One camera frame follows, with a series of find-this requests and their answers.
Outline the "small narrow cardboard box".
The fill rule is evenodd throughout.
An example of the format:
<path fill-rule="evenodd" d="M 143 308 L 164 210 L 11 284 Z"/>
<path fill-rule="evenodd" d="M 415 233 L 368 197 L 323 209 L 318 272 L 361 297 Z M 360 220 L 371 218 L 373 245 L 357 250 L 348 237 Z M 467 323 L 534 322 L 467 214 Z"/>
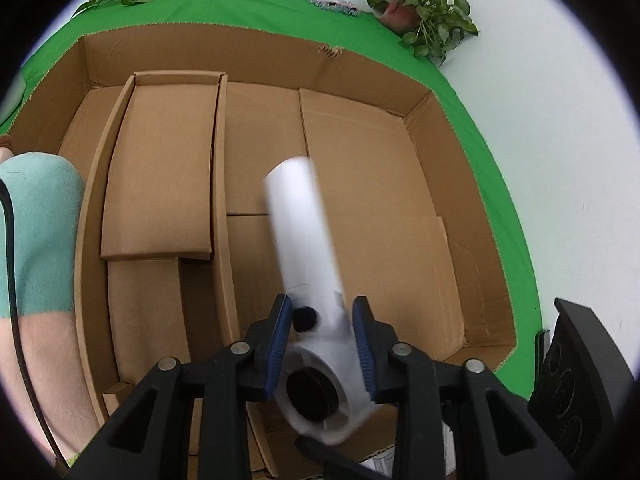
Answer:
<path fill-rule="evenodd" d="M 74 275 L 80 359 L 99 422 L 121 385 L 164 356 L 194 360 L 246 332 L 228 220 L 266 210 L 250 149 L 268 106 L 290 89 L 212 70 L 134 70 L 93 78 L 70 124 L 93 152 Z"/>

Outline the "large cardboard box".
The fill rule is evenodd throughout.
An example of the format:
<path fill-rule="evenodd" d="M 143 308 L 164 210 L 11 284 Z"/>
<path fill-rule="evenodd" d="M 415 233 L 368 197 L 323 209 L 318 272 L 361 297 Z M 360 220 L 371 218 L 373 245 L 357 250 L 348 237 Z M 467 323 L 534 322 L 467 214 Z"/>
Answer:
<path fill-rule="evenodd" d="M 488 207 L 432 84 L 324 44 L 197 24 L 79 37 L 12 120 L 29 340 L 54 433 L 81 450 L 164 356 L 196 362 L 293 303 L 250 469 L 299 479 L 311 434 L 352 458 L 396 416 L 363 387 L 352 300 L 433 359 L 499 366 L 516 343 Z"/>

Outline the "white hair dryer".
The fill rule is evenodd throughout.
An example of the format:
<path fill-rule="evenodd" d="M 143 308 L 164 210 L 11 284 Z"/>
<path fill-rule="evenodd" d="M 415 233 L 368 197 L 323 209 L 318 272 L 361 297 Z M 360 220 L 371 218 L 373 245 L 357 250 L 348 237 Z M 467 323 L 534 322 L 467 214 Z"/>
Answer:
<path fill-rule="evenodd" d="M 356 338 L 314 165 L 281 162 L 264 179 L 294 340 L 274 393 L 288 423 L 325 445 L 344 442 L 378 409 L 364 388 Z"/>

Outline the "right potted green plant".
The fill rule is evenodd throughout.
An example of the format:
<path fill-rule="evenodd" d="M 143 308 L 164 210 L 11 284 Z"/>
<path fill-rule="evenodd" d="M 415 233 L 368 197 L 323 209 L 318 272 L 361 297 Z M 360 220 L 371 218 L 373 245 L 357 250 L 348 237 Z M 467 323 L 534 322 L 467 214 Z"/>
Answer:
<path fill-rule="evenodd" d="M 383 26 L 416 58 L 442 65 L 447 56 L 480 30 L 468 0 L 366 0 Z"/>

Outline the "green tablecloth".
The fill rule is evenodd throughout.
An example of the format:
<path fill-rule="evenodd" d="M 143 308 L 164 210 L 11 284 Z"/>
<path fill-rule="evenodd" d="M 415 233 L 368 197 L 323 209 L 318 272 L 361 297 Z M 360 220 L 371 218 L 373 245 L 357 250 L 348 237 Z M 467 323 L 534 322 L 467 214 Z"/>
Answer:
<path fill-rule="evenodd" d="M 444 75 L 414 58 L 369 14 L 354 18 L 322 11 L 306 0 L 155 0 L 140 6 L 108 2 L 72 18 L 26 58 L 21 73 L 30 96 L 47 70 L 81 35 L 131 25 L 198 23 L 230 25 L 318 40 L 362 54 L 434 90 L 470 163 L 497 242 L 514 313 L 518 343 L 497 375 L 513 392 L 534 388 L 534 336 L 541 313 L 532 260 L 520 219 L 485 139 Z"/>

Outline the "colourful packet at back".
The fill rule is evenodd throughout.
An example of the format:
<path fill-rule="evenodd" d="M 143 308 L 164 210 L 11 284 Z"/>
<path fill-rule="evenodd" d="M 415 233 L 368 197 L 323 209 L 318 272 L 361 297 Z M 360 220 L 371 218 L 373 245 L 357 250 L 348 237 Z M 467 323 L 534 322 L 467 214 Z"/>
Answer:
<path fill-rule="evenodd" d="M 358 16 L 360 14 L 359 9 L 351 2 L 346 0 L 306 0 L 312 3 L 314 6 L 322 10 L 337 12 L 341 14 Z"/>

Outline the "pink teal plush toy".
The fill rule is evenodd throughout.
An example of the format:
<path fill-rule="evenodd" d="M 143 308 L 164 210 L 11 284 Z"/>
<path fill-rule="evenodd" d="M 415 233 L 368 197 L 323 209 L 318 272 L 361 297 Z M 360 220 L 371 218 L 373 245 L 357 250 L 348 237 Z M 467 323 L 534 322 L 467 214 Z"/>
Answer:
<path fill-rule="evenodd" d="M 79 356 L 75 249 L 85 182 L 65 158 L 1 138 L 14 214 L 17 329 L 1 296 L 1 387 L 47 460 L 75 458 L 99 429 Z M 21 337 L 15 339 L 14 333 Z"/>

